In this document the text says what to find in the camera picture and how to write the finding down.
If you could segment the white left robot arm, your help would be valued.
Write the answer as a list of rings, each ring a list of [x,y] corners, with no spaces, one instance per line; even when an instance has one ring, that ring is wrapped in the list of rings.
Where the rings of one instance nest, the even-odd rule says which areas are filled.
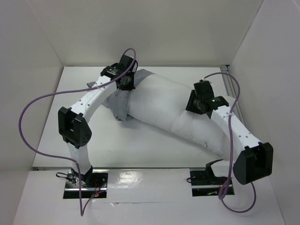
[[[134,87],[134,74],[138,68],[137,60],[122,55],[118,63],[105,67],[98,80],[82,98],[69,108],[58,111],[59,134],[67,143],[70,156],[75,162],[71,173],[76,182],[87,187],[92,183],[93,167],[90,164],[87,144],[92,137],[88,125],[94,112],[115,91],[131,91]]]

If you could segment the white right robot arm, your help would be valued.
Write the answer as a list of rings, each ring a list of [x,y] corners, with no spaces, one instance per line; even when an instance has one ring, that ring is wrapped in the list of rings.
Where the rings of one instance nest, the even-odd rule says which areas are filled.
[[[204,115],[214,121],[230,139],[229,171],[237,181],[246,185],[270,176],[273,168],[273,147],[263,143],[231,112],[222,96],[215,96],[209,81],[200,80],[191,91],[187,111]]]

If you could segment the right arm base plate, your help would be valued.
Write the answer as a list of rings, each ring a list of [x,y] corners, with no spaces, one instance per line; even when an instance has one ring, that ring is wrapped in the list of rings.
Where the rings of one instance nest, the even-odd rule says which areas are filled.
[[[217,175],[212,170],[212,165],[223,160],[215,160],[206,164],[205,167],[190,169],[190,177],[186,181],[191,184],[192,196],[218,196],[222,185],[227,180],[228,172],[224,176]]]

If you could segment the white pillow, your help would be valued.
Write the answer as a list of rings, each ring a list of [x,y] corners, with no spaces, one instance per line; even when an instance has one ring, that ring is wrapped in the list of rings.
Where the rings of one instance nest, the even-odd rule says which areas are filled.
[[[191,88],[141,69],[128,96],[129,116],[223,155],[223,130],[206,114],[186,110]]]

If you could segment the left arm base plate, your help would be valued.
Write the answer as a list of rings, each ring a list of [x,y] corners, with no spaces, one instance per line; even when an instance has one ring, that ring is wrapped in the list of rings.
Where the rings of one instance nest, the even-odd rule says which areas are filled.
[[[63,199],[78,199],[79,198],[79,180],[72,175],[71,171],[67,173],[56,173],[59,178],[65,178],[65,187]],[[89,199],[94,195],[94,198],[107,197],[108,170],[96,169],[92,172],[87,182],[81,182],[82,199]]]

